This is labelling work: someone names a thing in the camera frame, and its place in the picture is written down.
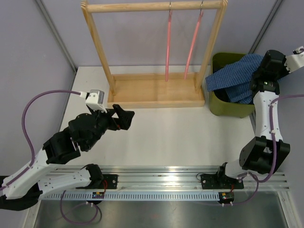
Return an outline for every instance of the metal hook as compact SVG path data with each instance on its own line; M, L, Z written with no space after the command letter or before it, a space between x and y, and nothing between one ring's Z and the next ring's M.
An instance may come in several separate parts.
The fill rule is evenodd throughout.
M201 11L203 10L203 1L201 1L200 12L199 12L199 14L201 14Z

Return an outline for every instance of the white table surface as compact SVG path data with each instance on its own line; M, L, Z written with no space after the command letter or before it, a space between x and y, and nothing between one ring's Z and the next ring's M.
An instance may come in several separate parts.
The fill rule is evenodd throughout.
M112 66L113 74L160 73L164 66ZM183 72L184 66L170 66L170 72ZM189 72L199 71L191 66ZM73 85L74 91L105 91L109 85L101 66L83 66ZM215 116L208 107L134 109L128 131L107 131L89 152L68 165L112 166L199 166L221 165L238 159L241 149L254 137L249 117ZM89 113L84 99L71 95L61 130L81 113Z

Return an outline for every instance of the gray wall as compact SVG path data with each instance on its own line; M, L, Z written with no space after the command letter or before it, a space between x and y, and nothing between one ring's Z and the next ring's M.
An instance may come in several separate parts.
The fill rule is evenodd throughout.
M165 0L90 0L90 3L156 2ZM78 0L43 0L77 66L99 66ZM249 51L275 0L229 0L214 53ZM186 64L200 11L172 14L170 64ZM192 64L201 64L215 10L202 18ZM105 54L112 66L165 65L168 12L94 14Z
M2 1L0 7L0 175L30 160L21 115L35 95L68 89L72 70L33 0ZM66 95L49 95L30 108L26 124L35 150L58 130ZM25 212L0 210L2 228L18 228Z
M291 55L292 50L304 45L303 0L286 0L263 38L257 53L263 55L269 49ZM285 77L280 82L280 95L304 94L304 68ZM291 151L283 164L292 194L304 224L304 99L288 99L279 102L278 115L281 134Z

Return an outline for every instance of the white panel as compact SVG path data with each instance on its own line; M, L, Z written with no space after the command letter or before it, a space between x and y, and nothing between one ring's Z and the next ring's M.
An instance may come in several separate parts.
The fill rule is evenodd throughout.
M277 118L277 101L271 104L272 101L277 99L279 95L274 92L264 91L257 92L253 98L253 103L256 108L256 137L265 136L266 139L272 140L271 135L271 124L270 124L270 105L272 105L272 117L273 117L273 128L275 130L275 140L283 140L280 129L279 122Z
M269 27L257 53L263 55L269 49L291 55L292 50L304 44L303 33L303 0L286 0ZM295 71L280 82L283 95L304 94L304 69ZM290 183L290 189L298 208L302 223L304 223L304 173L303 129L304 129L304 99L294 98L278 103L280 130L285 143L290 144L290 154L282 168Z
M164 0L91 0L90 3L151 2ZM77 0L43 0L69 53L78 66L100 66L92 38ZM246 53L251 48L275 0L228 0L214 53ZM170 64L186 64L200 11L172 14ZM192 64L201 64L215 10L202 19ZM94 14L112 66L164 65L168 12L120 12Z
M44 177L38 183L39 190L42 191L39 199L65 191L66 189L86 187L91 183L90 179L91 175L87 169L60 175L55 178Z
M172 72L183 72L185 66L171 66ZM198 71L199 66L189 71ZM164 72L164 66L113 66L119 73ZM105 91L109 85L102 67L80 67L73 90ZM96 145L70 165L221 165L239 158L241 149L254 137L249 117L215 116L208 105L200 108L134 109L135 116L128 131L107 131ZM88 109L83 100L71 96L62 129L68 121Z

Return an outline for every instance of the green bin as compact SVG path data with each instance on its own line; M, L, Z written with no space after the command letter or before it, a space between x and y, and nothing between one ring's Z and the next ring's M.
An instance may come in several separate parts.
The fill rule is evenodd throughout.
M211 62L211 73L223 68L227 64L239 61L244 54L236 53L217 53ZM226 115L244 118L249 116L254 110L253 104L229 103L218 99L214 92L209 92L209 109L214 115Z

